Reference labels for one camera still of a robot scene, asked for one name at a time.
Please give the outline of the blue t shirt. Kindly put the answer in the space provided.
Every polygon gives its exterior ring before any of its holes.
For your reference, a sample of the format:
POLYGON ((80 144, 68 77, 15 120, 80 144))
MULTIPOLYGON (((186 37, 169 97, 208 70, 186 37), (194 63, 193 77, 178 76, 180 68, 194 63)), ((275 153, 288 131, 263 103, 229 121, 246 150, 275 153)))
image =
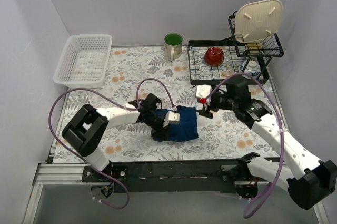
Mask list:
POLYGON ((196 108, 178 105, 177 112, 180 114, 179 124, 169 125, 163 132, 151 131, 155 141, 186 142, 199 137, 196 108))

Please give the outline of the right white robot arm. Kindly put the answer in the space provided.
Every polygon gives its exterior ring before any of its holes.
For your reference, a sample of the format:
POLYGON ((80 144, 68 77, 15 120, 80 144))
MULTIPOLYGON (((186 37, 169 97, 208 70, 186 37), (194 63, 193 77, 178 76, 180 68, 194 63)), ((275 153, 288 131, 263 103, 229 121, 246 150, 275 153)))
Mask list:
POLYGON ((335 191, 336 164, 322 161, 302 146, 283 127, 276 108, 270 109, 263 101, 251 97, 248 74, 234 74, 222 81, 226 91, 219 86, 199 85, 198 102, 203 108, 199 115, 212 118, 218 110, 233 111, 236 118, 263 138, 280 156, 279 164, 272 163, 256 153, 240 159, 238 173, 243 180, 253 177, 269 182, 260 194, 266 199, 274 187, 287 191, 302 209, 308 210, 335 191))

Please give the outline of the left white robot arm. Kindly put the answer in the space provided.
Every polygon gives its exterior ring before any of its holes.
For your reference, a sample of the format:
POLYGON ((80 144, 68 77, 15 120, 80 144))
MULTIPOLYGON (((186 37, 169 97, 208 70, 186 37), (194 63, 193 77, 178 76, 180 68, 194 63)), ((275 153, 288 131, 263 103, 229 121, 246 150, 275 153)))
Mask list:
POLYGON ((180 115, 176 111, 161 112, 162 101, 150 93, 142 101, 131 101, 121 108, 99 108, 90 104, 80 108, 62 131, 62 137, 94 169, 95 177, 105 182, 111 178, 112 169, 105 154, 98 145, 107 129, 125 125, 144 123, 149 126, 153 137, 167 140, 171 124, 178 123, 180 115))

